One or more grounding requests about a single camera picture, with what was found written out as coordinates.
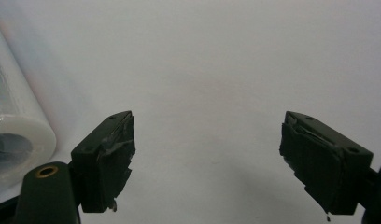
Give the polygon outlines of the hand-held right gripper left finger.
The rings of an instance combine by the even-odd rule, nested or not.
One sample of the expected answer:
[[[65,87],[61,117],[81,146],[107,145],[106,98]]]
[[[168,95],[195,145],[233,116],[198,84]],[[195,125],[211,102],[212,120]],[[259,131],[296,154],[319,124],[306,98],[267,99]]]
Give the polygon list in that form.
[[[115,199],[130,177],[135,154],[134,115],[124,111],[106,118],[71,152],[77,201],[85,213],[116,210]]]

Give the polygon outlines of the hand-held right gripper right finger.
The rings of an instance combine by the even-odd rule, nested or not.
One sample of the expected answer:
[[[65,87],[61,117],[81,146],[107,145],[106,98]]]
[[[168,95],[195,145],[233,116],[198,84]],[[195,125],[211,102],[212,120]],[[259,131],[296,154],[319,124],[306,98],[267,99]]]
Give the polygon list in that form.
[[[352,215],[374,154],[323,122],[288,111],[279,154],[327,213]]]

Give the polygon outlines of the white plastic film roll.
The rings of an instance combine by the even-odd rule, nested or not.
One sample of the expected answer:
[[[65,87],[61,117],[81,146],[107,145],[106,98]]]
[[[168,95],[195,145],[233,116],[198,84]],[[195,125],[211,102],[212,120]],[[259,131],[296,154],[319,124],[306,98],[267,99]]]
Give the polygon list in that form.
[[[0,30],[0,190],[47,162],[56,136]]]

